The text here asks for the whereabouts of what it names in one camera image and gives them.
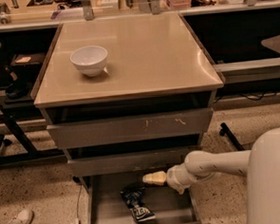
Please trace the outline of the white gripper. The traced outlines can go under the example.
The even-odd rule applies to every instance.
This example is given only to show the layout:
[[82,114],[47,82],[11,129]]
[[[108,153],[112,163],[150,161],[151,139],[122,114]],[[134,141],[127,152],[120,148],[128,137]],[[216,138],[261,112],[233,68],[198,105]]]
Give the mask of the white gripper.
[[181,163],[169,168],[166,173],[159,171],[144,175],[142,181],[146,184],[158,186],[162,186],[167,182],[169,187],[175,189],[181,195],[195,182],[195,179],[188,173],[185,164]]

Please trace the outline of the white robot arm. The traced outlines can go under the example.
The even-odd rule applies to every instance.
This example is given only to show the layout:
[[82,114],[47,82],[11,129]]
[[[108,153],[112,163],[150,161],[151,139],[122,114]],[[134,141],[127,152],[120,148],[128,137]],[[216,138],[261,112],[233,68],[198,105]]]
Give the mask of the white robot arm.
[[247,224],[280,224],[280,128],[262,134],[250,150],[186,155],[168,171],[149,173],[147,184],[168,184],[182,193],[193,184],[218,174],[247,177]]

